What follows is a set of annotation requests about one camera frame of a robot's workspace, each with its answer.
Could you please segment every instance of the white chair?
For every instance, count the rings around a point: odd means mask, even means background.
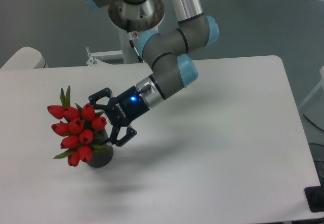
[[[5,64],[3,70],[48,68],[42,54],[34,48],[24,47],[17,51]]]

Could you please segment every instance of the gray vase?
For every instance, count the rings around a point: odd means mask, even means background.
[[[95,143],[100,143],[108,138],[106,130],[103,130],[102,132],[100,132],[100,135],[102,136],[102,139],[96,139],[94,141]],[[87,162],[87,164],[89,166],[95,167],[95,168],[100,168],[100,167],[106,166],[111,161],[112,156],[113,156],[112,146],[109,145],[108,147],[109,147],[109,150],[93,152],[92,157],[91,157],[90,161]]]

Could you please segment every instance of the red tulip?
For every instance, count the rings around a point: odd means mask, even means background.
[[[83,128],[84,128],[84,124],[81,119],[73,119],[69,123],[69,130],[72,134],[80,134]]]
[[[92,121],[92,127],[96,130],[103,130],[107,124],[106,118],[105,117],[99,117],[95,118]]]
[[[92,121],[96,117],[96,112],[93,109],[93,107],[90,105],[90,103],[87,103],[83,108],[81,112],[81,116],[84,120]]]
[[[73,149],[77,148],[80,144],[79,138],[75,135],[70,135],[64,138],[61,142],[61,147],[63,149]]]
[[[74,151],[72,155],[67,157],[67,163],[70,166],[76,167],[79,164],[80,157],[79,157],[79,152]]]
[[[79,134],[79,140],[83,144],[89,144],[93,140],[93,132],[90,129],[85,129]]]
[[[64,109],[63,116],[64,116],[64,118],[68,119],[69,121],[72,121],[73,119],[80,118],[80,112],[78,109],[76,109],[72,106],[68,106],[67,108]]]
[[[63,106],[51,105],[51,106],[47,107],[47,110],[55,118],[57,118],[57,119],[62,119],[63,118],[63,111],[64,111]]]
[[[92,157],[92,149],[87,145],[81,146],[79,148],[79,157],[81,161],[88,162]]]
[[[69,133],[69,125],[67,123],[53,124],[52,129],[55,133],[60,136],[65,136],[66,133]]]

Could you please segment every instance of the black cable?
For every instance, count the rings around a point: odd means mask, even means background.
[[[314,145],[324,146],[324,145],[322,145],[322,144],[318,144],[318,143],[309,143],[309,144],[314,144]]]
[[[316,129],[324,132],[324,129],[321,129],[319,126],[317,126],[316,124],[314,124],[308,117],[306,117],[306,115],[303,114],[303,116],[305,117],[305,119],[311,124],[313,125]]]

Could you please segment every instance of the tulip bouquet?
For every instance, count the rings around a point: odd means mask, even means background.
[[[64,94],[61,89],[62,105],[51,105],[47,109],[51,115],[57,119],[64,118],[66,123],[60,121],[53,124],[52,129],[58,135],[64,137],[61,141],[61,149],[67,149],[65,152],[57,155],[54,159],[63,159],[67,157],[70,166],[76,167],[79,161],[90,161],[93,152],[105,151],[109,147],[98,143],[102,139],[101,133],[107,124],[106,118],[101,117],[103,111],[95,112],[94,108],[87,103],[83,107],[78,104],[75,107],[70,106],[70,86]]]

